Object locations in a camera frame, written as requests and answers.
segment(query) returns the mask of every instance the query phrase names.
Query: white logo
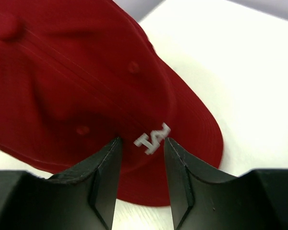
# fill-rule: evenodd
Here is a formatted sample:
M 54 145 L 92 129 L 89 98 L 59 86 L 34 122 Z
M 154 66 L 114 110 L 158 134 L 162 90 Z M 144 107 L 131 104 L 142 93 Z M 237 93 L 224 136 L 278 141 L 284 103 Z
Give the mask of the white logo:
M 148 141 L 149 136 L 146 133 L 143 133 L 139 138 L 137 138 L 134 144 L 137 147 L 145 145 L 147 147 L 145 153 L 147 155 L 153 154 L 160 147 L 160 142 L 164 140 L 171 131 L 171 129 L 165 123 L 162 124 L 162 127 L 163 130 L 153 130 L 150 133 L 152 143 Z

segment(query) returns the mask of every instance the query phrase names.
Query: tabletop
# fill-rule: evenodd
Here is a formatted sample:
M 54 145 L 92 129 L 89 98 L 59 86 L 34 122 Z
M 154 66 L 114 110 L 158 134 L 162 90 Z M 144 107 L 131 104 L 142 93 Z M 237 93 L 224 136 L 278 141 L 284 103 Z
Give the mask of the tabletop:
M 288 21 L 226 0 L 166 0 L 140 25 L 220 125 L 220 169 L 288 168 Z M 25 169 L 0 151 L 0 169 Z M 113 229 L 171 230 L 170 207 L 117 200 Z

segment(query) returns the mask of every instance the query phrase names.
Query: black plastic part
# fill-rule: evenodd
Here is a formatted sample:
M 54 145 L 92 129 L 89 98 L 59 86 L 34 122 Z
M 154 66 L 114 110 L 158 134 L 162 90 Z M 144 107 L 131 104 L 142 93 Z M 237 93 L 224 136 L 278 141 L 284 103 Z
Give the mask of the black plastic part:
M 0 230 L 110 230 L 121 149 L 116 138 L 49 179 L 0 171 Z
M 175 230 L 288 230 L 288 170 L 234 177 L 171 138 L 165 161 Z

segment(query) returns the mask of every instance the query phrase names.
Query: red cloth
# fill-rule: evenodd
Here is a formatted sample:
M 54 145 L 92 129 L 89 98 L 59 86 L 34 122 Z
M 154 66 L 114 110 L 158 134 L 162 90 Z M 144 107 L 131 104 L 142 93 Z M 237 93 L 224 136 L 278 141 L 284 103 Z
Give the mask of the red cloth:
M 152 132 L 164 123 L 168 135 Z M 222 157 L 213 116 L 113 1 L 0 0 L 0 149 L 58 173 L 117 136 L 118 199 L 140 205 L 169 205 L 165 137 L 215 167 Z

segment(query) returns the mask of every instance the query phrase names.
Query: red fabric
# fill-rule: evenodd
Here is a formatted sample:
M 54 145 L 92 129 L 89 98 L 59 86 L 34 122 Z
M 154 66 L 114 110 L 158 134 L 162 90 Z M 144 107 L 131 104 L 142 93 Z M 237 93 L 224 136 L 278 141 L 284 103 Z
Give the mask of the red fabric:
M 120 136 L 118 198 L 166 206 L 164 142 L 152 155 L 134 144 L 163 123 L 187 151 L 219 166 L 215 119 L 113 1 L 0 0 L 2 151 L 58 173 Z

